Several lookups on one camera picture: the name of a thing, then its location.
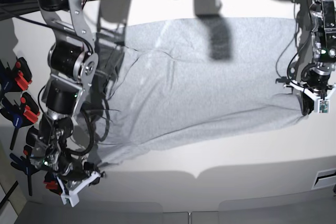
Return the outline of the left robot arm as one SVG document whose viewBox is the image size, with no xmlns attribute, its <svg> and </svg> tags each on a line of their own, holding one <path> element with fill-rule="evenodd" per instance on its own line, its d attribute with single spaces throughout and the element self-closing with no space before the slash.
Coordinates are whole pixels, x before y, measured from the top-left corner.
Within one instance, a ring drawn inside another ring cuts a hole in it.
<svg viewBox="0 0 336 224">
<path fill-rule="evenodd" d="M 329 113 L 330 100 L 335 93 L 335 84 L 329 84 L 335 71 L 335 2 L 334 0 L 311 0 L 308 5 L 311 22 L 307 42 L 312 43 L 312 58 L 296 73 L 301 49 L 290 60 L 286 77 L 282 80 L 285 88 L 297 91 L 300 96 L 302 115 Z"/>
</svg>

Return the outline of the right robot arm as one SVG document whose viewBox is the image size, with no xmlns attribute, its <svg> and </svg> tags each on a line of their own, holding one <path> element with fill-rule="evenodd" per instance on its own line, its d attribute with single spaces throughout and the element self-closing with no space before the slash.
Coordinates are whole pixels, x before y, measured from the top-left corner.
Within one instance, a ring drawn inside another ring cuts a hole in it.
<svg viewBox="0 0 336 224">
<path fill-rule="evenodd" d="M 103 176 L 85 156 L 94 145 L 94 133 L 88 127 L 89 144 L 82 151 L 67 146 L 74 132 L 73 118 L 81 114 L 89 95 L 99 57 L 90 27 L 85 21 L 81 0 L 38 0 L 41 15 L 55 35 L 48 53 L 49 79 L 38 100 L 46 105 L 30 161 L 50 174 L 63 204 L 75 206 L 79 192 L 95 185 Z"/>
</svg>

